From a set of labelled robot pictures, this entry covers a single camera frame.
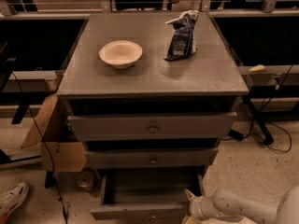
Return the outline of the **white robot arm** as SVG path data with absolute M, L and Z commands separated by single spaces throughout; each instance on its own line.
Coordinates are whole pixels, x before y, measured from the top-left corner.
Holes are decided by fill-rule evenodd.
M 185 189 L 189 200 L 189 215 L 182 224 L 200 224 L 217 219 L 239 222 L 244 217 L 256 224 L 299 224 L 299 187 L 288 190 L 280 199 L 278 207 L 244 199 L 230 190 L 218 189 L 210 197 L 195 196 Z

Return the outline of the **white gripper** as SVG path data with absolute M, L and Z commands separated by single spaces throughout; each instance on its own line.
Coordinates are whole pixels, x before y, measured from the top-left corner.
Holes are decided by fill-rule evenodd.
M 199 221 L 211 219 L 219 213 L 212 197 L 195 196 L 188 189 L 185 189 L 184 192 L 190 201 L 191 217 L 186 216 L 183 218 L 181 224 L 200 224 Z

